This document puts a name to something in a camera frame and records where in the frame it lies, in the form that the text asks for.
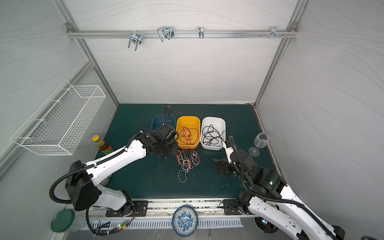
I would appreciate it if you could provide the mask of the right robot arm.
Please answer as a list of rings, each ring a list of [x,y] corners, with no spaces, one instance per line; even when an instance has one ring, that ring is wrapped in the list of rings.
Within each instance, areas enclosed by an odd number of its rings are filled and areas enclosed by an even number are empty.
[[[264,233],[283,231],[293,240],[343,240],[345,231],[317,216],[293,192],[283,177],[260,168],[243,150],[226,149],[227,157],[213,160],[220,175],[237,176],[243,189],[236,199],[219,204],[225,215],[253,215]]]

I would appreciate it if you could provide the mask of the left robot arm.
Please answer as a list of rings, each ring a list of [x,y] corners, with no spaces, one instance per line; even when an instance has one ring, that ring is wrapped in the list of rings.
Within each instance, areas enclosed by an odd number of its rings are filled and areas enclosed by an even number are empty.
[[[75,211],[102,207],[125,217],[134,210],[134,203],[125,191],[116,191],[101,185],[107,177],[134,161],[149,155],[160,158],[173,156],[178,151],[179,133],[167,124],[160,128],[139,132],[127,145],[97,160],[83,164],[77,161],[69,173],[57,179],[50,187],[50,198],[60,204],[72,204]]]

